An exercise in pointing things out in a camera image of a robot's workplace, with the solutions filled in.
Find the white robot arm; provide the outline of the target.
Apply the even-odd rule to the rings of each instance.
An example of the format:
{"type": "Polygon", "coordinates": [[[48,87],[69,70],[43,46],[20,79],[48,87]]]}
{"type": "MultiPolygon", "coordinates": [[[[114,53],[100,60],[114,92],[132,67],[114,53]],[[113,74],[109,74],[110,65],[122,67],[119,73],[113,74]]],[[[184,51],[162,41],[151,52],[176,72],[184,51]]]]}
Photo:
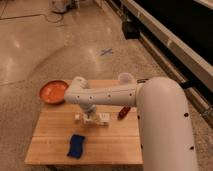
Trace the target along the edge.
{"type": "Polygon", "coordinates": [[[134,107],[144,171],[199,171],[197,153],[186,95],[168,77],[153,77],[143,83],[90,88],[76,77],[64,99],[84,112],[94,105],[134,107]]]}

